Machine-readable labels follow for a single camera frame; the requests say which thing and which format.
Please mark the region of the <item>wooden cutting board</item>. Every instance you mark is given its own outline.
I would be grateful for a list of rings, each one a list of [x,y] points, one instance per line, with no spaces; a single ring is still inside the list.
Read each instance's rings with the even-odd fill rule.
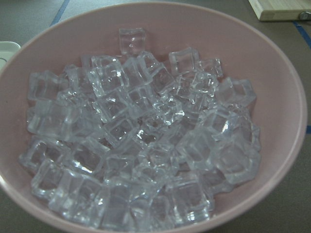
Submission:
[[[249,0],[259,21],[311,20],[310,0]]]

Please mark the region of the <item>pink bowl of ice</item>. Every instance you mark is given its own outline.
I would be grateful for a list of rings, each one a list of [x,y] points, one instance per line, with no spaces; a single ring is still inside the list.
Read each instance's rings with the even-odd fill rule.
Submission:
[[[261,163],[255,179],[216,196],[208,221],[178,233],[308,233],[311,230],[311,50],[291,22],[259,22],[246,0],[2,1],[0,37],[21,49],[0,72],[0,230],[89,233],[62,219],[30,191],[18,162],[27,131],[31,72],[61,73],[91,52],[118,53],[119,28],[144,27],[158,60],[196,47],[219,57],[226,75],[248,79],[257,94]]]

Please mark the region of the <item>cream serving tray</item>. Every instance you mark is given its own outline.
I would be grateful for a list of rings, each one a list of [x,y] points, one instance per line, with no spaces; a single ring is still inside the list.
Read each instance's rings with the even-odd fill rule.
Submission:
[[[12,41],[0,41],[0,69],[2,70],[11,57],[20,50],[21,46]]]

